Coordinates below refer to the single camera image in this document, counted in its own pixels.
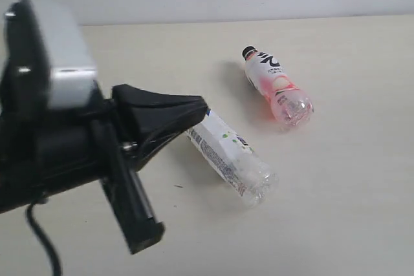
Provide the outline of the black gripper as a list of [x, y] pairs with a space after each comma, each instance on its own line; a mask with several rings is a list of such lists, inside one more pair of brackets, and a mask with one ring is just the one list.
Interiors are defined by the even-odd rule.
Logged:
[[116, 105], [95, 87], [81, 109], [22, 118], [9, 75], [1, 81], [1, 212], [99, 180], [130, 254], [160, 242], [157, 220], [131, 154], [122, 140]]

